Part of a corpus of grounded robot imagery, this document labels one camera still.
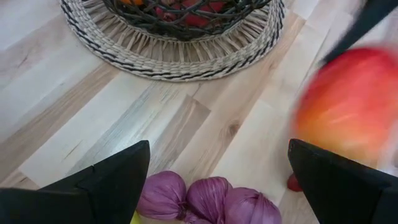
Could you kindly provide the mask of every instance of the red onion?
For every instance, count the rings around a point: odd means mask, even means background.
[[[199,218],[197,215],[195,215],[191,211],[187,211],[187,216],[185,217],[184,222],[188,223],[188,224],[212,224],[211,222],[209,222],[207,220]]]
[[[187,193],[193,213],[214,224],[224,224],[224,199],[232,185],[223,177],[210,177],[194,182]]]
[[[187,188],[183,179],[172,171],[163,171],[147,178],[137,211],[157,220],[183,220]]]
[[[253,189],[238,187],[225,198],[227,224],[281,224],[279,209],[263,194]]]

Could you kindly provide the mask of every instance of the wicker placemat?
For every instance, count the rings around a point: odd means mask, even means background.
[[[285,16],[282,0],[273,0],[223,34],[181,42],[130,26],[102,0],[60,2],[94,54],[134,75],[173,82],[221,78],[257,62],[278,41]]]

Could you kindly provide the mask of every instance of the black wire basket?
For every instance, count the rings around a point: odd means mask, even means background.
[[[113,13],[152,34],[188,41],[222,34],[272,0],[103,0]]]

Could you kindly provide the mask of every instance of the red apple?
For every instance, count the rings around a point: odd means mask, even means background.
[[[348,50],[325,65],[298,103],[299,139],[375,167],[398,118],[398,59],[390,50]]]

